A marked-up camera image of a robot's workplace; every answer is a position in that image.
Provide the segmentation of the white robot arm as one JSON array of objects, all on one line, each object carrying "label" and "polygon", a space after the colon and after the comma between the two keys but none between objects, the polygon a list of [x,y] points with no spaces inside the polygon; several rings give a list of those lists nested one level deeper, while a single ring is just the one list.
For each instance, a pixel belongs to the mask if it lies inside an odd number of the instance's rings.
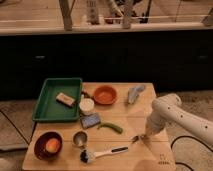
[{"label": "white robot arm", "polygon": [[213,122],[183,110],[181,105],[177,94],[154,99],[152,112],[146,120],[145,134],[148,137],[156,135],[165,128],[167,121],[173,121],[213,147]]}]

